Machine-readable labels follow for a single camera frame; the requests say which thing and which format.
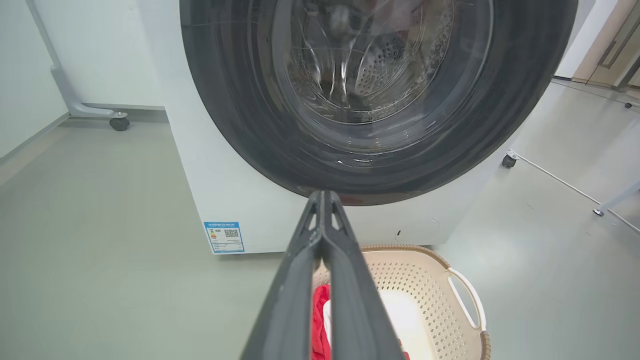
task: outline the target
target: white laundry basket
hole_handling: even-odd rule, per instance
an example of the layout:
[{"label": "white laundry basket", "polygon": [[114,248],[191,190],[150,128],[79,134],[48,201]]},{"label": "white laundry basket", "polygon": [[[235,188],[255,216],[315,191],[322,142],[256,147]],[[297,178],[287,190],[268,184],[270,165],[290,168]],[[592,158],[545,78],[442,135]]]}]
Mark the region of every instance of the white laundry basket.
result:
[{"label": "white laundry basket", "polygon": [[[469,281],[438,254],[413,245],[371,245],[362,247],[362,252],[396,335],[411,360],[491,358],[480,298]],[[470,293],[477,325],[451,277],[457,277]],[[330,274],[321,264],[314,273],[314,288],[329,282]],[[330,339],[330,302],[324,313]]]}]

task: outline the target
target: white wall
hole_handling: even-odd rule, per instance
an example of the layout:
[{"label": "white wall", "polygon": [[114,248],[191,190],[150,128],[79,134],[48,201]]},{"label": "white wall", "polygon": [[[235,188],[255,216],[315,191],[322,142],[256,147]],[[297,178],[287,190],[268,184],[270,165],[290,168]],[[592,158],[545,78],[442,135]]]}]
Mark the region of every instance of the white wall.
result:
[{"label": "white wall", "polygon": [[564,50],[565,54],[573,44],[575,37],[578,36],[580,29],[582,29],[582,26],[584,25],[584,21],[587,19],[587,16],[589,16],[589,13],[591,12],[591,9],[593,9],[593,5],[595,5],[595,3],[596,0],[578,0],[578,8],[575,12],[573,28],[571,30],[571,35],[569,36],[569,41],[566,44],[566,49]]},{"label": "white wall", "polygon": [[616,3],[617,0],[596,0],[584,24],[580,27],[579,32],[565,52],[564,58],[556,70],[556,76],[573,77]]},{"label": "white wall", "polygon": [[0,159],[67,113],[50,67],[24,0],[0,1]]},{"label": "white wall", "polygon": [[82,102],[163,105],[135,0],[36,0],[36,7]]}]

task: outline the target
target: qr code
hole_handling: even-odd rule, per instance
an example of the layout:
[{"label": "qr code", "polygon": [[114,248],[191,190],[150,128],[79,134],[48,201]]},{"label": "qr code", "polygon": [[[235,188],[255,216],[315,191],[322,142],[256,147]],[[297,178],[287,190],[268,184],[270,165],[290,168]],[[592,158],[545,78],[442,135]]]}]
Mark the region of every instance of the qr code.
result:
[{"label": "qr code", "polygon": [[239,238],[240,234],[238,234],[238,230],[225,229],[225,237],[227,237],[227,238]]}]

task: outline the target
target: washing machine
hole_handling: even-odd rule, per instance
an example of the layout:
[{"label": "washing machine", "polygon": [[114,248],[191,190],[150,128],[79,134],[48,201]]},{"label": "washing machine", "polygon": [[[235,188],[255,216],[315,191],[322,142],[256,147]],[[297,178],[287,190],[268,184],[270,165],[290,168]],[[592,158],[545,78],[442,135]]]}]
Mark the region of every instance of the washing machine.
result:
[{"label": "washing machine", "polygon": [[140,0],[202,241],[284,251],[322,189],[362,245],[447,241],[550,83],[576,8]]}]

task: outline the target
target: basket handle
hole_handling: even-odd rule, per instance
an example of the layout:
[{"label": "basket handle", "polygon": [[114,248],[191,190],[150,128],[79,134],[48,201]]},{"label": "basket handle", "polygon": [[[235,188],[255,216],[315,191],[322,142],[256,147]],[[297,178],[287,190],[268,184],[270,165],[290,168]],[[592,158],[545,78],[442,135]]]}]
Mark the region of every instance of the basket handle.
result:
[{"label": "basket handle", "polygon": [[476,307],[476,314],[478,317],[477,325],[474,324],[473,320],[471,320],[471,316],[469,316],[469,311],[467,311],[467,307],[464,305],[464,303],[462,303],[462,299],[460,298],[460,295],[458,294],[456,287],[451,282],[451,276],[449,276],[449,285],[451,286],[451,289],[453,289],[454,294],[456,294],[456,298],[458,299],[458,302],[460,303],[462,308],[465,310],[465,315],[467,316],[467,320],[469,321],[469,323],[474,329],[480,330],[480,331],[486,331],[486,317],[484,315],[484,308],[482,307],[482,302],[480,302],[480,297],[478,296],[476,289],[474,289],[474,287],[471,285],[469,280],[467,280],[467,278],[461,273],[459,273],[457,270],[454,270],[453,268],[448,268],[447,271],[451,275],[457,277],[458,280],[460,280],[460,282],[462,282],[462,284],[467,288],[467,291],[471,295],[471,299],[474,302],[474,305]]}]

